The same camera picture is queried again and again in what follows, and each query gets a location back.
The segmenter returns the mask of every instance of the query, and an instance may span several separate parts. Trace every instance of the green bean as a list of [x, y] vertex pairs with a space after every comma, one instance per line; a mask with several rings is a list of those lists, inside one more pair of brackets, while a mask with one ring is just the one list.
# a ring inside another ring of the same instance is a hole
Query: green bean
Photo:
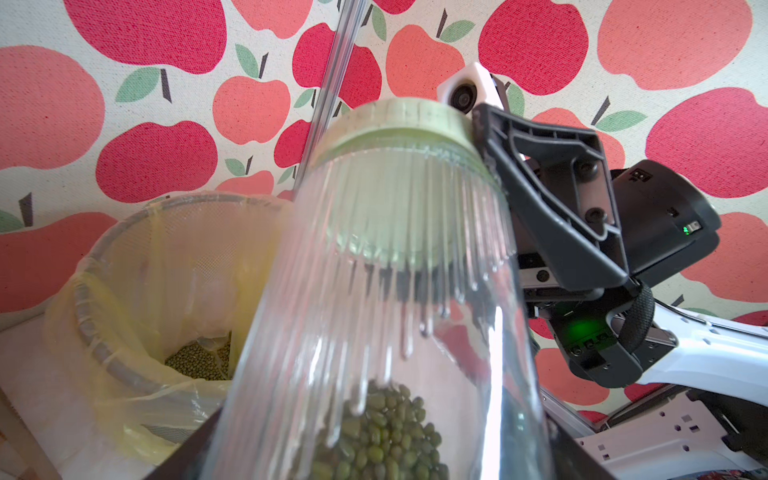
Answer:
[[388, 457], [384, 462], [384, 465], [386, 465], [386, 479], [399, 480], [400, 467], [397, 465], [397, 461], [392, 457]]
[[383, 393], [368, 395], [367, 406], [373, 407], [376, 410], [383, 410], [386, 407], [386, 397]]
[[441, 463], [440, 465], [437, 465], [437, 472], [438, 472], [438, 475], [440, 475], [440, 480], [449, 480], [448, 466], [445, 463]]
[[363, 470], [366, 467], [367, 463], [368, 463], [368, 452], [366, 452], [365, 449], [357, 452], [357, 457], [355, 458], [355, 466], [357, 467], [357, 469]]
[[383, 463], [379, 463], [374, 469], [373, 473], [376, 480], [386, 480], [386, 467]]
[[421, 440], [424, 438], [424, 430], [422, 429], [421, 425], [416, 425], [411, 429], [411, 436], [414, 439]]
[[382, 431], [376, 425], [371, 425], [368, 429], [371, 435], [371, 445], [381, 445], [382, 443]]
[[344, 457], [344, 459], [348, 462], [351, 462], [355, 459], [355, 448], [352, 447], [352, 445], [345, 439], [339, 440], [339, 450], [341, 451], [342, 457]]
[[389, 449], [389, 456], [399, 461], [402, 458], [402, 447], [400, 445], [394, 445]]
[[336, 467], [336, 475], [333, 480], [347, 480], [351, 470], [352, 466], [348, 462], [340, 462], [339, 466]]
[[408, 435], [407, 433], [405, 435], [403, 435], [402, 436], [402, 440], [400, 440], [400, 445], [402, 445], [402, 447], [405, 450], [410, 450], [411, 449], [411, 436]]
[[432, 470], [432, 460], [428, 456], [422, 455], [419, 457], [419, 465], [426, 465], [428, 470]]
[[371, 418], [371, 422], [377, 424], [378, 426], [386, 426], [386, 417], [381, 412], [369, 412], [369, 416]]
[[333, 468], [327, 463], [312, 462], [312, 475], [318, 480], [331, 480], [333, 478]]
[[435, 447], [433, 447], [432, 444], [429, 443], [429, 442], [422, 442], [420, 447], [421, 447], [422, 452], [424, 452], [427, 455], [432, 453], [432, 451], [435, 449]]
[[402, 463], [406, 468], [411, 468], [416, 465], [418, 460], [419, 456], [415, 452], [406, 452], [406, 454], [402, 456]]
[[384, 451], [377, 446], [368, 447], [368, 460], [373, 463], [381, 463], [384, 460]]
[[423, 463], [416, 467], [416, 478], [418, 480], [429, 480], [429, 468]]
[[341, 422], [341, 431], [354, 439], [360, 437], [360, 419], [352, 417]]
[[407, 408], [408, 407], [405, 403], [401, 403], [395, 409], [395, 414], [397, 415], [397, 419], [400, 420], [400, 422], [404, 422], [406, 420]]

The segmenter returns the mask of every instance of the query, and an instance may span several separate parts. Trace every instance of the red apple print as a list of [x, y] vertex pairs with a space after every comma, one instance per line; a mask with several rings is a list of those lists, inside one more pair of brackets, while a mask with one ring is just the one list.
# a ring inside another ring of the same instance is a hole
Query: red apple print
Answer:
[[542, 349], [535, 360], [539, 383], [558, 399], [576, 405], [595, 405], [608, 398], [610, 390], [571, 373], [560, 349]]
[[0, 236], [0, 313], [39, 305], [56, 294], [78, 261], [117, 221], [87, 212]]
[[[565, 127], [587, 128], [582, 124], [576, 115], [564, 108], [550, 108], [541, 112], [533, 118], [533, 121], [540, 121], [545, 124], [564, 125]], [[618, 140], [601, 131], [597, 132], [600, 142], [603, 144], [605, 157], [608, 160], [608, 168], [624, 168], [624, 148]]]
[[682, 271], [713, 295], [740, 302], [768, 302], [768, 227], [754, 215], [720, 215], [720, 245], [708, 257]]
[[645, 154], [713, 197], [755, 194], [768, 186], [768, 108], [743, 88], [710, 90], [656, 122]]
[[614, 0], [600, 25], [598, 57], [644, 90], [690, 87], [728, 65], [751, 29], [744, 0]]
[[266, 143], [277, 135], [290, 110], [288, 87], [279, 80], [248, 77], [225, 81], [214, 97], [216, 129], [238, 145]]
[[0, 170], [62, 167], [91, 148], [104, 97], [76, 61], [43, 47], [6, 47], [0, 71]]
[[130, 65], [173, 65], [192, 74], [216, 67], [227, 45], [221, 0], [64, 0], [93, 48]]
[[241, 195], [270, 195], [275, 187], [275, 177], [266, 170], [250, 177], [236, 177], [225, 180], [216, 190]]
[[608, 415], [605, 415], [604, 413], [600, 413], [600, 412], [594, 412], [592, 410], [579, 410], [578, 412], [581, 414], [581, 416], [586, 418], [588, 422], [592, 422], [592, 423], [602, 422], [603, 420], [608, 418]]
[[540, 318], [530, 319], [528, 321], [528, 326], [531, 327], [531, 330], [543, 336], [544, 338], [554, 340], [554, 335], [549, 329], [549, 325], [547, 325], [547, 320]]
[[416, 0], [373, 0], [384, 12], [398, 15], [411, 8]]
[[277, 194], [277, 198], [282, 198], [283, 200], [288, 200], [289, 202], [292, 202], [293, 190], [283, 190], [282, 192]]
[[418, 25], [398, 31], [386, 52], [387, 83], [398, 97], [437, 100], [437, 86], [462, 68], [458, 50], [432, 40]]
[[233, 0], [254, 30], [271, 30], [278, 38], [293, 37], [304, 25], [312, 0]]
[[352, 48], [349, 67], [339, 90], [339, 98], [350, 108], [379, 100], [382, 93], [382, 69], [369, 48]]
[[[304, 88], [323, 85], [328, 56], [336, 34], [324, 23], [302, 33], [293, 51], [293, 78]], [[353, 46], [339, 97], [351, 108], [379, 100], [382, 71], [369, 48]]]
[[275, 165], [288, 168], [301, 161], [310, 125], [310, 122], [299, 120], [280, 134], [275, 144]]
[[507, 0], [480, 34], [480, 63], [523, 90], [549, 95], [571, 83], [587, 57], [587, 28], [573, 5]]
[[747, 325], [768, 326], [768, 310], [745, 313], [742, 316], [736, 317], [733, 321], [746, 323]]
[[478, 356], [475, 347], [469, 341], [466, 325], [454, 324], [444, 330], [435, 331], [437, 338], [456, 359], [458, 367], [472, 381], [485, 381], [490, 378], [491, 365], [487, 359]]
[[657, 391], [664, 385], [665, 384], [663, 383], [649, 383], [647, 385], [635, 383], [634, 385], [630, 385], [624, 389], [624, 394], [627, 396], [630, 402], [636, 402], [637, 400], [642, 399]]
[[145, 123], [110, 141], [99, 155], [96, 182], [108, 197], [132, 204], [202, 187], [218, 163], [216, 143], [193, 121]]

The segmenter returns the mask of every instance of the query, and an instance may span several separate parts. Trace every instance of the yellow plastic bag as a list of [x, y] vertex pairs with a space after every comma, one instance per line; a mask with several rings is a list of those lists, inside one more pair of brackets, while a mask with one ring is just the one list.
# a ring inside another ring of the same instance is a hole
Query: yellow plastic bag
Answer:
[[160, 463], [221, 405], [230, 381], [164, 360], [233, 332], [233, 372], [292, 206], [219, 193], [151, 204], [107, 231], [55, 297], [48, 345], [121, 450]]

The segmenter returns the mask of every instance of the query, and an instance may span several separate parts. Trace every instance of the green jar lid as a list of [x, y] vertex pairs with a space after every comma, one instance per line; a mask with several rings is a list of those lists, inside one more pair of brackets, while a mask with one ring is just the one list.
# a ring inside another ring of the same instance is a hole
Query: green jar lid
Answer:
[[364, 135], [386, 135], [395, 130], [409, 134], [439, 136], [467, 150], [465, 161], [473, 169], [484, 169], [472, 143], [472, 122], [448, 105], [424, 98], [390, 98], [365, 104], [340, 117], [320, 139], [310, 158], [310, 170], [329, 160], [329, 152]]

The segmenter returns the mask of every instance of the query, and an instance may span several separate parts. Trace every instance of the pink apple print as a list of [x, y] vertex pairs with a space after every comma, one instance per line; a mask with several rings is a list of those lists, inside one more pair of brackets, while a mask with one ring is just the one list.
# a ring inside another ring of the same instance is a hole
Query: pink apple print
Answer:
[[720, 216], [720, 245], [682, 271], [688, 280], [706, 285], [713, 295], [740, 302], [768, 302], [768, 227], [754, 215]]

